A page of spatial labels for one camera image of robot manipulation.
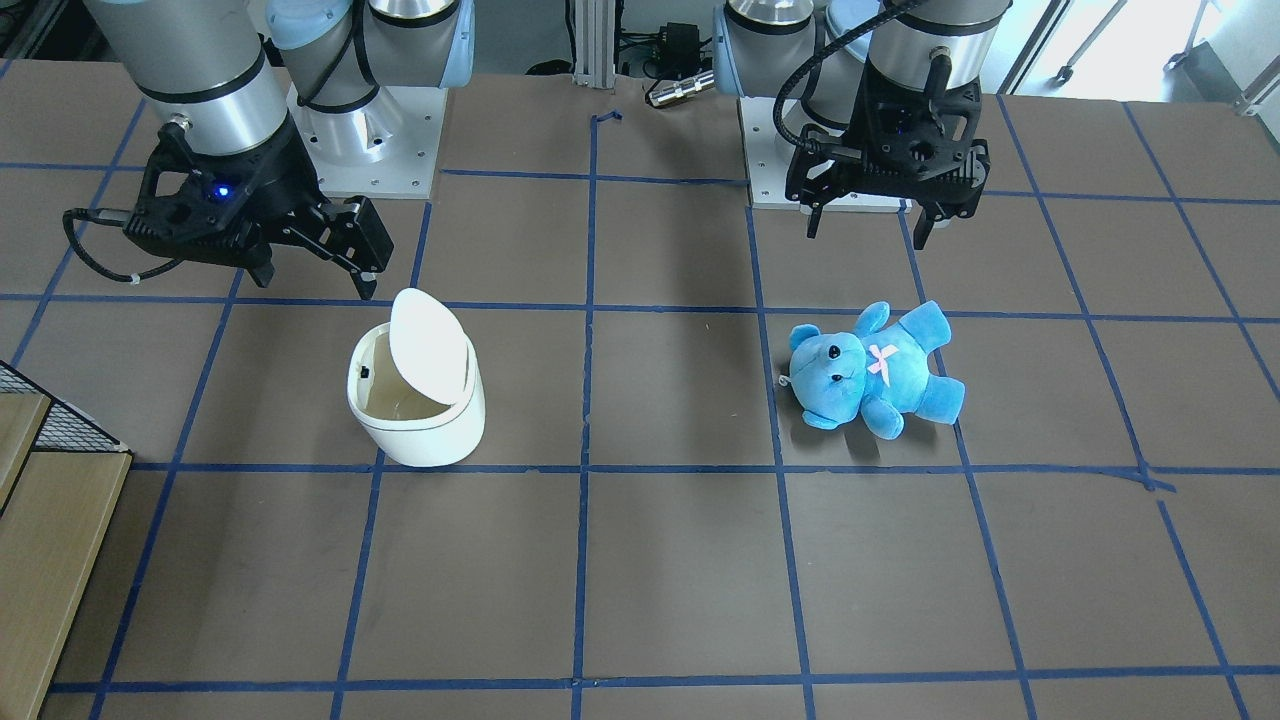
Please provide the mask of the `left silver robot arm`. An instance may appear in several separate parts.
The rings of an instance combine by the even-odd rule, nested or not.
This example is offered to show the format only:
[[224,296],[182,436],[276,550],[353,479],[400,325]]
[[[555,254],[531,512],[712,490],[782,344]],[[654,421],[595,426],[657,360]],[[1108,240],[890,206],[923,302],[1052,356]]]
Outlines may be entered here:
[[724,1],[713,73],[762,100],[785,161],[780,200],[809,214],[840,199],[916,205],[913,245],[973,217],[991,172],[977,136],[980,72],[1007,1]]

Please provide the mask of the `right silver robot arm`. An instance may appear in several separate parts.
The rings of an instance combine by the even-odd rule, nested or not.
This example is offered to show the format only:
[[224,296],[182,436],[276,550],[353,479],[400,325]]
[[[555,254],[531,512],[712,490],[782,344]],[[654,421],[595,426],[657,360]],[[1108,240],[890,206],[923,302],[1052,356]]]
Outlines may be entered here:
[[269,1],[268,35],[242,1],[86,6],[161,124],[131,208],[63,214],[81,261],[123,284],[202,263],[265,288],[284,245],[371,299],[393,240],[372,200],[335,199],[317,164],[381,169],[433,152],[394,90],[470,82],[474,3]]

